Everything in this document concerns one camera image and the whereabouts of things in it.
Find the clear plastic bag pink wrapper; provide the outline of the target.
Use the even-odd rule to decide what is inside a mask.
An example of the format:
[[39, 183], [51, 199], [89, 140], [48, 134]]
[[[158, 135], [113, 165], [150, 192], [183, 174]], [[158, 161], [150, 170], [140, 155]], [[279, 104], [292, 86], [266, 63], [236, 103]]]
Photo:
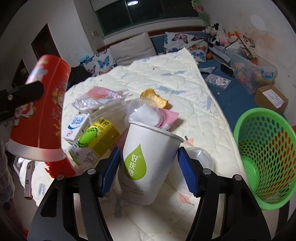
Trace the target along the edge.
[[100, 108], [125, 100], [130, 91], [127, 89], [114, 91], [95, 86], [81, 95], [72, 103], [72, 106], [81, 113], [92, 113]]

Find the red mesh fruit net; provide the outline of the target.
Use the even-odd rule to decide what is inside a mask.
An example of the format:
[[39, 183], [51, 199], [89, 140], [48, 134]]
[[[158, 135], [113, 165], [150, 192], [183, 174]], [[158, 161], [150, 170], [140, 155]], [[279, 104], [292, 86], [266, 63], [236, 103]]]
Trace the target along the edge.
[[56, 178], [58, 175], [63, 175], [66, 178], [76, 175], [75, 169], [67, 158], [55, 162], [45, 162], [45, 164], [45, 170], [52, 178]]

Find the red paper cup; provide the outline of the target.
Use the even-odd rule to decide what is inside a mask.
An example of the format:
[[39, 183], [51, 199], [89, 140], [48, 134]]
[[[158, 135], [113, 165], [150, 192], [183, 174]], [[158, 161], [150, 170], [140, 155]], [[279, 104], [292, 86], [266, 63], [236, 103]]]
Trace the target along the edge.
[[65, 159], [61, 147], [61, 119], [69, 65], [54, 55], [42, 56], [25, 83], [22, 102], [15, 109], [6, 149], [34, 161]]

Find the butterfly pillow right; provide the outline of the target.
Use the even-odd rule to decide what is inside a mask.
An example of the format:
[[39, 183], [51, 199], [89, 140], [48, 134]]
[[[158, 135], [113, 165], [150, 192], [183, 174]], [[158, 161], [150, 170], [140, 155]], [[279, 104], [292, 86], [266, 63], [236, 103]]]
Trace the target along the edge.
[[164, 54], [187, 49], [197, 63], [207, 62], [208, 42], [199, 36], [166, 32], [164, 35]]

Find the cow plush toy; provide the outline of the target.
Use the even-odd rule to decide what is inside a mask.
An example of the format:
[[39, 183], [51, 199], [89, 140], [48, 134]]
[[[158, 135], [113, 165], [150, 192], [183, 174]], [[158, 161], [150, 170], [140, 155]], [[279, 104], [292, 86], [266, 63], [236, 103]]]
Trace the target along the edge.
[[203, 31], [210, 36], [209, 47], [225, 46], [228, 44], [228, 37], [220, 23], [206, 27]]

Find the white blue milk carton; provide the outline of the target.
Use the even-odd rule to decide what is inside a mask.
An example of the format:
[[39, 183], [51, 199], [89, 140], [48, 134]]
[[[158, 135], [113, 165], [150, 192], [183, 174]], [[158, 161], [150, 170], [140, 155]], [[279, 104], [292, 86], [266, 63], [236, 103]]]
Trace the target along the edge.
[[74, 143], [88, 129], [89, 113], [81, 113], [72, 119], [63, 129], [62, 138], [67, 142]]

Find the grey pillow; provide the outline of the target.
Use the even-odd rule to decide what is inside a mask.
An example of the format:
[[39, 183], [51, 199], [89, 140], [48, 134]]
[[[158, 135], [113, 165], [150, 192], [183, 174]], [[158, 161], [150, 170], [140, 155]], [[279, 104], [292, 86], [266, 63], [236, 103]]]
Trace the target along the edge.
[[157, 54], [147, 32], [110, 46], [110, 51], [116, 63], [122, 66]]

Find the white paper cup green logo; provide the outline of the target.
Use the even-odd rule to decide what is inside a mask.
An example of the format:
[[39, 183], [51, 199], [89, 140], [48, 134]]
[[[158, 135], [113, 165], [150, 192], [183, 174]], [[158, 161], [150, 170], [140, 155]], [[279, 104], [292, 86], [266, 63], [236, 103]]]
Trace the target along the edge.
[[183, 138], [138, 121], [130, 121], [113, 190], [120, 199], [150, 205], [170, 171]]

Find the yellow green juice carton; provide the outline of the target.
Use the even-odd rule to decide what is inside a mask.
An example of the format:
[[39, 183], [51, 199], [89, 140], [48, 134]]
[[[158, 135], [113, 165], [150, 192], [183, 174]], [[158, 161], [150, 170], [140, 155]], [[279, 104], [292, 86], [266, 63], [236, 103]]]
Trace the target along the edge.
[[76, 145], [79, 148], [88, 148], [102, 157], [120, 136], [120, 132], [111, 121], [101, 118], [78, 138]]

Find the dark window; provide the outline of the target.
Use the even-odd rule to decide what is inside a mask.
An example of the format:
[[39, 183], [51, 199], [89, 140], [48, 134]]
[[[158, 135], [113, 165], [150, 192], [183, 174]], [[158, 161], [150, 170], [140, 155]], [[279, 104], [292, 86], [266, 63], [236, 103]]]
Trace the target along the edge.
[[156, 20], [199, 16], [191, 1], [91, 1], [105, 35]]

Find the butterfly pillow left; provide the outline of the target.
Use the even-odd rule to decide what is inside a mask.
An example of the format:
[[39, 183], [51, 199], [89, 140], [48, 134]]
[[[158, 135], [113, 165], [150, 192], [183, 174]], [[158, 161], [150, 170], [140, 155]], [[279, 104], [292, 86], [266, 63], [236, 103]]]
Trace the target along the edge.
[[96, 53], [92, 57], [87, 55], [82, 60], [80, 66], [84, 67], [93, 77], [105, 74], [117, 66], [116, 60], [109, 48]]

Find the orange fox plush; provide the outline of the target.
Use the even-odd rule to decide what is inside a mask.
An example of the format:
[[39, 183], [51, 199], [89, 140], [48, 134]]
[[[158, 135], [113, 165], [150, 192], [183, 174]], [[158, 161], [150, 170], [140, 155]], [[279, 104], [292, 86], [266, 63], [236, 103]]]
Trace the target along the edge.
[[237, 31], [234, 31], [232, 33], [228, 32], [227, 37], [228, 37], [228, 43], [233, 44], [235, 41], [237, 41], [240, 38], [240, 35]]

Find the clear plastic lid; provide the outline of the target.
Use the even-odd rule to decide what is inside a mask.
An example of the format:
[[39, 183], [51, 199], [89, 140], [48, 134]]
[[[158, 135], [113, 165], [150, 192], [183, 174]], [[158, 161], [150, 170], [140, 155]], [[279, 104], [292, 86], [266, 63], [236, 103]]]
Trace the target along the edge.
[[198, 160], [203, 168], [208, 168], [214, 171], [214, 161], [206, 150], [198, 147], [188, 147], [186, 148], [186, 151], [189, 157]]

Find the green plastic mesh basket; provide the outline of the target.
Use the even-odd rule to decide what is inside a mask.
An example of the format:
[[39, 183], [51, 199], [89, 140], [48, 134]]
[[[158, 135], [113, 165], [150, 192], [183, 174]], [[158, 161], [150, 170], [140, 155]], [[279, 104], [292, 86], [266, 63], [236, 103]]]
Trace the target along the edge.
[[283, 207], [295, 192], [295, 132], [280, 114], [252, 108], [233, 136], [255, 199], [263, 210]]

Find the white quilted blanket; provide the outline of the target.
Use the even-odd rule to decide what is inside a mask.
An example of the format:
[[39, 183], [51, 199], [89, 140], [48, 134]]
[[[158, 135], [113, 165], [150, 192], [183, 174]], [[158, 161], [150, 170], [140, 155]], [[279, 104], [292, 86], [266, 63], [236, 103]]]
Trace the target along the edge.
[[[147, 57], [128, 66], [90, 77], [65, 94], [62, 119], [65, 128], [78, 111], [73, 102], [93, 87], [127, 90], [127, 101], [138, 97], [162, 98], [179, 117], [171, 131], [184, 139], [184, 147], [200, 147], [214, 161], [215, 171], [227, 177], [245, 175], [238, 147], [228, 121], [186, 49]], [[181, 187], [173, 165], [154, 203], [138, 206], [109, 192], [100, 205], [114, 240], [185, 240], [199, 199]]]

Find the cardboard box with label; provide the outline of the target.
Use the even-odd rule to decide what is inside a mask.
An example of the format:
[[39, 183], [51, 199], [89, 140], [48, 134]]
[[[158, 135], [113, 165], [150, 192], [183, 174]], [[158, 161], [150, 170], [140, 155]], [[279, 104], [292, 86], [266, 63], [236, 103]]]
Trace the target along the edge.
[[267, 108], [279, 114], [283, 114], [288, 105], [288, 99], [274, 85], [258, 88], [254, 102], [260, 108]]

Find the orange chip snack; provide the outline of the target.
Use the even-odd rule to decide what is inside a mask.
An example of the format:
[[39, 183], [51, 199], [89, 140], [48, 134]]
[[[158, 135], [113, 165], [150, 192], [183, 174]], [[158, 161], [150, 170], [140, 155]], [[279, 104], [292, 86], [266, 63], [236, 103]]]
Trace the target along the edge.
[[141, 94], [140, 97], [147, 97], [149, 99], [154, 100], [157, 103], [158, 108], [166, 108], [168, 106], [168, 101], [160, 97], [156, 92], [149, 88], [144, 90]]

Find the colourful sticker book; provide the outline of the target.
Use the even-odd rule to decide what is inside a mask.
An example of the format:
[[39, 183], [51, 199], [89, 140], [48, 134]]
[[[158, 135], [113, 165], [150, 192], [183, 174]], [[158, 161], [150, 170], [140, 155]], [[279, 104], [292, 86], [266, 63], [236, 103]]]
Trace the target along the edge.
[[230, 79], [215, 74], [209, 74], [204, 80], [207, 84], [213, 85], [224, 90], [226, 90], [231, 83]]

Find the clear plastic storage bin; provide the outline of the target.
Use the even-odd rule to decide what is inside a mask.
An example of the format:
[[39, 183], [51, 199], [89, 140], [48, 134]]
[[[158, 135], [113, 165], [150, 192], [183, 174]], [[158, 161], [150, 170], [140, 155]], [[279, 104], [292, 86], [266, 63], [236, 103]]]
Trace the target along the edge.
[[278, 75], [278, 69], [264, 58], [257, 56], [250, 61], [237, 51], [229, 51], [230, 67], [234, 77], [250, 94], [255, 94], [258, 88], [272, 85]]

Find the butterfly pillow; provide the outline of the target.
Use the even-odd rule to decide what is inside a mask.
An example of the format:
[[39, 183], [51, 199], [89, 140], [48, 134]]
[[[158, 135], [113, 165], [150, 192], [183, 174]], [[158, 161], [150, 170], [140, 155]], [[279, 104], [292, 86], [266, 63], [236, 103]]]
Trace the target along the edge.
[[166, 32], [164, 35], [164, 54], [187, 49], [197, 63], [207, 62], [208, 42], [199, 36]]
[[116, 60], [109, 48], [96, 53], [92, 57], [87, 55], [82, 60], [80, 66], [84, 67], [93, 77], [105, 74], [117, 66]]

